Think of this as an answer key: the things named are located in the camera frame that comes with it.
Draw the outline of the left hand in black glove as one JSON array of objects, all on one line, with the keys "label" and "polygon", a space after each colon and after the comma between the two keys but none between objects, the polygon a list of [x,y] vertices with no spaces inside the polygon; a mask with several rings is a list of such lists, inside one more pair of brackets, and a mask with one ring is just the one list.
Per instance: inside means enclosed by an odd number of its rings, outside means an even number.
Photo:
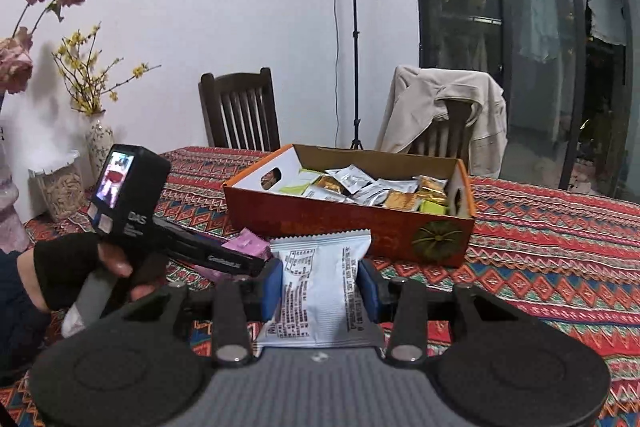
[{"label": "left hand in black glove", "polygon": [[118,279],[134,273],[122,248],[102,242],[94,233],[38,242],[19,254],[11,268],[3,294],[11,303],[40,313],[69,308],[96,270],[105,269]]}]

